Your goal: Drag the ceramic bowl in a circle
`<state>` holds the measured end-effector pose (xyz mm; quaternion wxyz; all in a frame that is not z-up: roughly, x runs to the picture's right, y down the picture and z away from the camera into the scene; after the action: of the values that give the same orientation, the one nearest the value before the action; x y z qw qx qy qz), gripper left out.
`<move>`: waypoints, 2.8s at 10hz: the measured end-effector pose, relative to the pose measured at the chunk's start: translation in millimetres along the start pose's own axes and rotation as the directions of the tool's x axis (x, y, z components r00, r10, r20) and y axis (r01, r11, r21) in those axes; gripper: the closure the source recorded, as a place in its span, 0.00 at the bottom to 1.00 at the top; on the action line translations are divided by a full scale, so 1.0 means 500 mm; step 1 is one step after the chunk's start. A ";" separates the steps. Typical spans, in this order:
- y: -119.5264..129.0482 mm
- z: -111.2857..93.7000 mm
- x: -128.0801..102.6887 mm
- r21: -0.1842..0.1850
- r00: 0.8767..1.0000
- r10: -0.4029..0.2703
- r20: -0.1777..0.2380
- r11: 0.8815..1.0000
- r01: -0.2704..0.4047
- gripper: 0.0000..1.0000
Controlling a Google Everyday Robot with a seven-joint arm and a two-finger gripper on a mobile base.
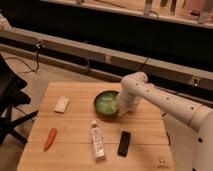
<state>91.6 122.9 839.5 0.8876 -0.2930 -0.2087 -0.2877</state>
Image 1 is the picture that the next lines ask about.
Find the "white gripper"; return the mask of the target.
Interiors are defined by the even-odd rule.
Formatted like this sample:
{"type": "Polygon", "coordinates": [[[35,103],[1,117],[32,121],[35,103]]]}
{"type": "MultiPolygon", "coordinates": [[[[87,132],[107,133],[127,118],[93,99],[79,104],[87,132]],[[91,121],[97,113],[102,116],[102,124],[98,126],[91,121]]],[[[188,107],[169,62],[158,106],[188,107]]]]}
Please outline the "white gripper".
{"type": "Polygon", "coordinates": [[[138,106],[136,97],[122,89],[116,97],[116,108],[118,115],[122,116],[127,112],[134,112],[138,106]]]}

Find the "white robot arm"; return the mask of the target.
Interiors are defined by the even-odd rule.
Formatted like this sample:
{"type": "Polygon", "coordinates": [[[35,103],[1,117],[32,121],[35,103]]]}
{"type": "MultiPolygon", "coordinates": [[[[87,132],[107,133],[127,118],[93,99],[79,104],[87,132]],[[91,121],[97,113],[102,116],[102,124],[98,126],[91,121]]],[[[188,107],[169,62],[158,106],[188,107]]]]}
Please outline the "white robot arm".
{"type": "Polygon", "coordinates": [[[119,115],[134,112],[140,99],[149,101],[196,131],[197,150],[192,171],[213,171],[213,108],[155,88],[144,72],[124,76],[116,97],[119,115]]]}

